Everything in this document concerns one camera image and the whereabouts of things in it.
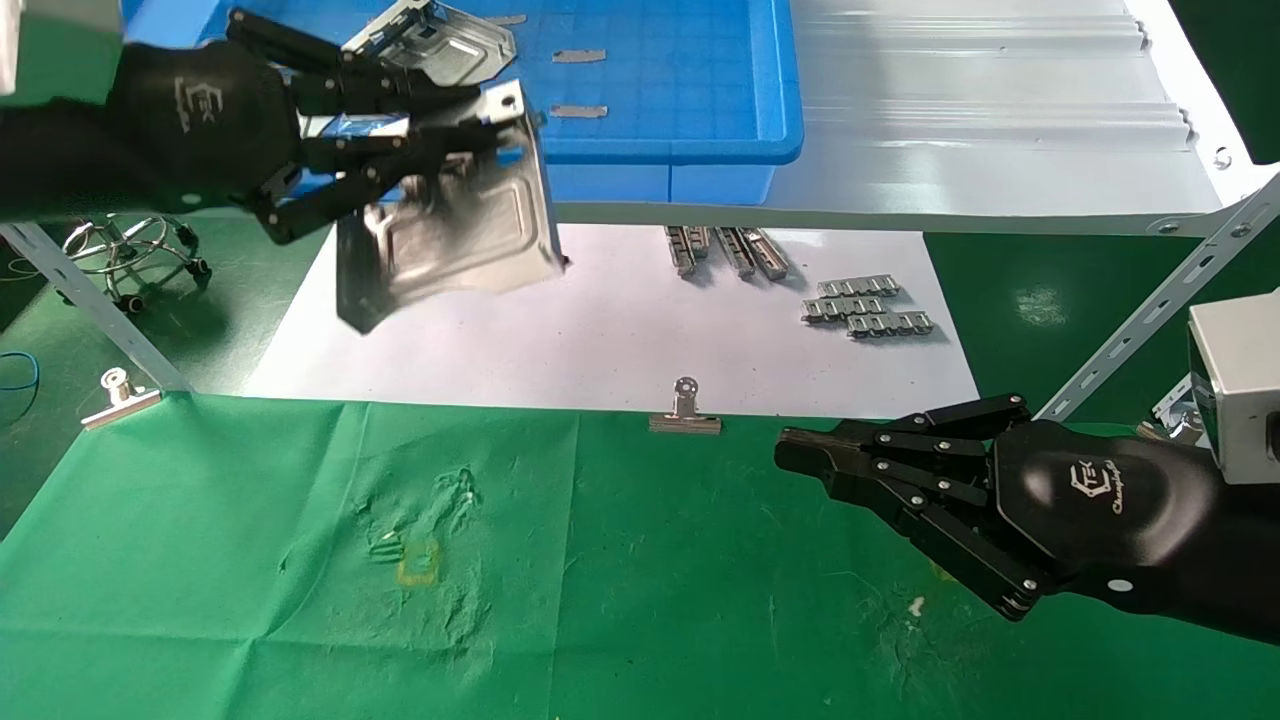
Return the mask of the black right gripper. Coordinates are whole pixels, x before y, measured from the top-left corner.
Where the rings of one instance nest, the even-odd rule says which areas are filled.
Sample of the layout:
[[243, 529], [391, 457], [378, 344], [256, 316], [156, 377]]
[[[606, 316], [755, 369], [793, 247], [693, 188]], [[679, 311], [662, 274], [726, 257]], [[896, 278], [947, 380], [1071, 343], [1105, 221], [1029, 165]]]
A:
[[984, 457], [1001, 434], [996, 507], [1043, 553], [1061, 591], [1277, 643], [1275, 484], [1228, 483], [1207, 448], [1028, 421], [1025, 401], [1001, 395], [831, 430], [786, 427], [774, 462], [869, 510], [1016, 623], [1048, 594], [1048, 575], [1002, 543], [984, 507], [948, 497], [945, 479], [920, 469]]

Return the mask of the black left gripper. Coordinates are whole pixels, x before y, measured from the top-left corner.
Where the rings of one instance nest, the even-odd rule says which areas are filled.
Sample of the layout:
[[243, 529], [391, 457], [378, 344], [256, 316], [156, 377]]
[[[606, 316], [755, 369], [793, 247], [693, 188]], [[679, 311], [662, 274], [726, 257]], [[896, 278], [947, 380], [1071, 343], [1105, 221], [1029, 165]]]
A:
[[[300, 141], [297, 113], [444, 111], [480, 99], [481, 87], [438, 85], [425, 70], [246, 8], [229, 10], [228, 40], [188, 49], [129, 44], [104, 101], [55, 97], [4, 108], [3, 220], [179, 214], [248, 197], [269, 238], [288, 245], [364, 210], [411, 176], [438, 174], [451, 155], [497, 150], [509, 128], [507, 120], [466, 120], [403, 136]], [[284, 201], [265, 186], [284, 169], [342, 177]]]

